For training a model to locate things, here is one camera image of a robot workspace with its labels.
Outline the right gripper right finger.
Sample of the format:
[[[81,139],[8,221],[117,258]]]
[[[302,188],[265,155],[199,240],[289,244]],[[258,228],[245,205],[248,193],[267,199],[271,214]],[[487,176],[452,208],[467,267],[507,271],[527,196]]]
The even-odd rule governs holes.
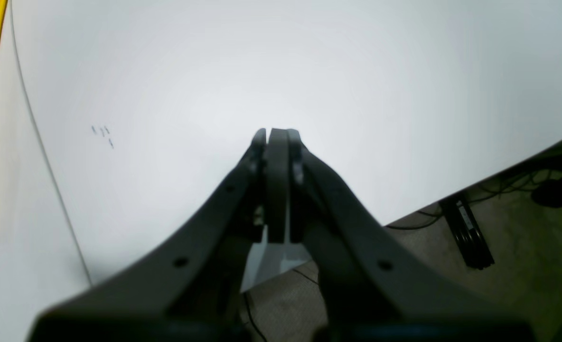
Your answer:
[[[288,130],[292,242],[318,265],[316,342],[533,342],[530,324],[420,262]]]

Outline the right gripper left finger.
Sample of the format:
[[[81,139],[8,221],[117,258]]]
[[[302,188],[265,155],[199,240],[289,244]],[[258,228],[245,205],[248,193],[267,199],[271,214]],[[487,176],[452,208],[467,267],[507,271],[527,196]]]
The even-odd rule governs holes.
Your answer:
[[[31,342],[250,342],[237,322],[253,244],[283,243],[290,130],[257,131],[188,221],[120,274],[42,314]]]

